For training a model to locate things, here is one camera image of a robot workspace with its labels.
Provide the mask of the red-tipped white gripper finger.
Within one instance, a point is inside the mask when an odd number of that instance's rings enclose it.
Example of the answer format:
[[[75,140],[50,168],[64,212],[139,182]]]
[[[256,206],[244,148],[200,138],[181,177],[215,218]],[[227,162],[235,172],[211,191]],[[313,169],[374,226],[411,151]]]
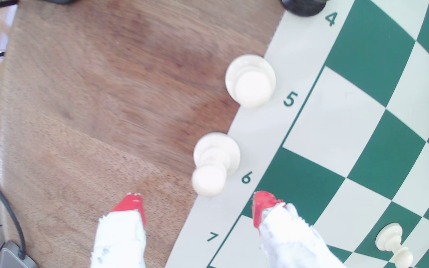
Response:
[[[91,268],[145,268],[146,218],[140,193],[128,193],[99,218]]]
[[[269,268],[345,267],[292,203],[277,199],[270,192],[256,191],[251,210]]]

